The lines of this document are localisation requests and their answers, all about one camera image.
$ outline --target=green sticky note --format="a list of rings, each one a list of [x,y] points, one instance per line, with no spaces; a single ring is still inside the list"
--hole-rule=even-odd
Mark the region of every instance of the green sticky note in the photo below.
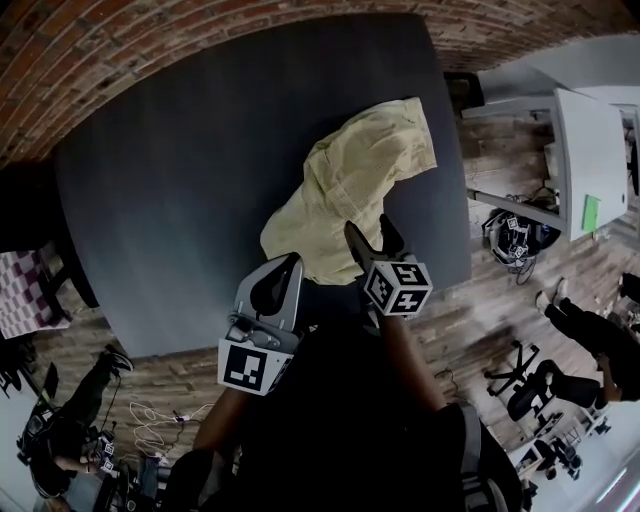
[[[587,196],[584,203],[584,215],[582,216],[582,229],[587,233],[593,233],[598,227],[598,210],[600,199]]]

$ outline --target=brick wall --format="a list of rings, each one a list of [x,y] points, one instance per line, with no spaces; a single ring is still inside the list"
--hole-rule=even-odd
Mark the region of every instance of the brick wall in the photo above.
[[[0,167],[46,156],[110,98],[203,48],[359,12],[424,16],[456,71],[637,28],[622,0],[13,0],[0,17]]]

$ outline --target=office chair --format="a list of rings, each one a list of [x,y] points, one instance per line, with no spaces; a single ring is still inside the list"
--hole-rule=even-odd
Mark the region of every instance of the office chair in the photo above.
[[[547,383],[549,374],[552,376],[551,384]],[[596,400],[600,383],[593,379],[565,375],[556,363],[546,359],[529,375],[524,384],[516,385],[514,390],[515,393],[507,404],[507,412],[513,421],[519,421],[531,410],[538,417],[554,397],[588,408]],[[540,406],[532,405],[536,397],[542,402]]]
[[[487,388],[487,392],[491,396],[500,396],[516,382],[522,382],[524,384],[526,382],[525,374],[533,360],[538,355],[538,352],[540,352],[540,349],[538,347],[536,347],[535,345],[531,345],[531,351],[533,352],[533,354],[523,363],[522,353],[524,349],[522,347],[522,343],[520,343],[519,341],[514,341],[512,345],[518,349],[518,361],[516,362],[516,367],[513,369],[513,371],[495,374],[491,372],[485,372],[484,374],[485,378],[490,380],[507,379],[506,384],[502,386],[498,391],[494,391],[491,387]]]

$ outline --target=fiducial marker cube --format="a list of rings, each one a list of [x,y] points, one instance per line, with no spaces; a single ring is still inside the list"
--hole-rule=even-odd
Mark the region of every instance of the fiducial marker cube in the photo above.
[[[364,289],[385,316],[417,315],[433,284],[424,263],[375,261]]]

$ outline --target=gray table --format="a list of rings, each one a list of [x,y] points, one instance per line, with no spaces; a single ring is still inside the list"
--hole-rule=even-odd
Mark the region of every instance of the gray table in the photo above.
[[[73,130],[55,152],[62,204],[129,354],[215,345],[313,143],[411,96],[439,166],[397,184],[385,208],[444,288],[470,276],[467,200],[446,84],[419,16],[342,16],[242,37],[144,80]],[[307,283],[299,320],[357,305],[354,286]]]

